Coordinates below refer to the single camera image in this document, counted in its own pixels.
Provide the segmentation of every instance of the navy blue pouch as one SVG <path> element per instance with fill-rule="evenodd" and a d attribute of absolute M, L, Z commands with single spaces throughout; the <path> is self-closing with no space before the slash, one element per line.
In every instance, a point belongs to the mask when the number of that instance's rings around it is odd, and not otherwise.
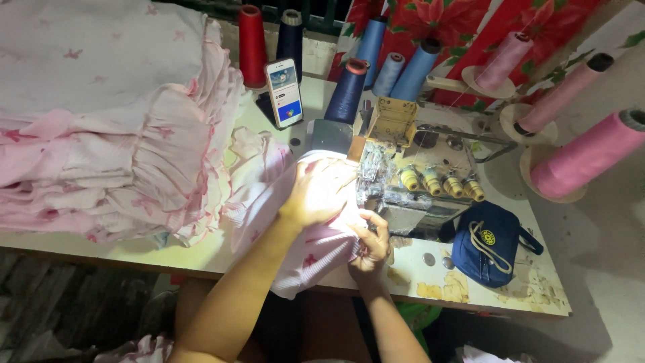
<path fill-rule="evenodd" d="M 462 214 L 452 247 L 452 261 L 476 282 L 501 287 L 513 278 L 520 243 L 535 254 L 544 252 L 544 247 L 520 226 L 513 213 L 484 201 Z"/>

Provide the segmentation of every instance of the hand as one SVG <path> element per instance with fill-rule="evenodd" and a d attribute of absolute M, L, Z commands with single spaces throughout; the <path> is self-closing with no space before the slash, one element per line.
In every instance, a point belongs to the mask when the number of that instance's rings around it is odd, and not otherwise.
<path fill-rule="evenodd" d="M 375 212 L 359 209 L 359 214 L 376 226 L 378 234 L 359 225 L 348 225 L 361 239 L 359 256 L 349 263 L 348 268 L 359 289 L 363 289 L 381 280 L 381 270 L 390 255 L 390 233 L 388 222 Z"/>
<path fill-rule="evenodd" d="M 279 211 L 302 228 L 327 222 L 339 214 L 347 200 L 338 192 L 356 179 L 356 167 L 344 160 L 326 158 L 310 166 L 298 163 L 291 195 Z"/>

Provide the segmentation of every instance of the bag logo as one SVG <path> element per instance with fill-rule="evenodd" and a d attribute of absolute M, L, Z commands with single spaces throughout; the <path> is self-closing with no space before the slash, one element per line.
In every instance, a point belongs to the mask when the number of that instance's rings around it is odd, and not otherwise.
<path fill-rule="evenodd" d="M 481 236 L 485 244 L 487 245 L 495 244 L 495 235 L 491 231 L 485 229 L 481 232 Z"/>

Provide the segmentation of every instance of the phone screen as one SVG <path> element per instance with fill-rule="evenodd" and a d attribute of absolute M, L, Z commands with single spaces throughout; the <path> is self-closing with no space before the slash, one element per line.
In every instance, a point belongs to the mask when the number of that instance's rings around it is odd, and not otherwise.
<path fill-rule="evenodd" d="M 286 67 L 269 73 L 273 89 L 273 103 L 280 127 L 287 127 L 302 118 L 303 108 L 298 90 L 295 67 Z"/>

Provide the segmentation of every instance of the red thread cone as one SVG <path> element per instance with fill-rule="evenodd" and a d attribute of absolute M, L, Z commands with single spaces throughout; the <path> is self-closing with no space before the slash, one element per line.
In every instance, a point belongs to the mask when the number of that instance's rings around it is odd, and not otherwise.
<path fill-rule="evenodd" d="M 240 70 L 244 76 L 244 85 L 250 88 L 262 88 L 266 84 L 264 76 L 266 45 L 260 9 L 253 5 L 242 6 L 239 23 Z"/>

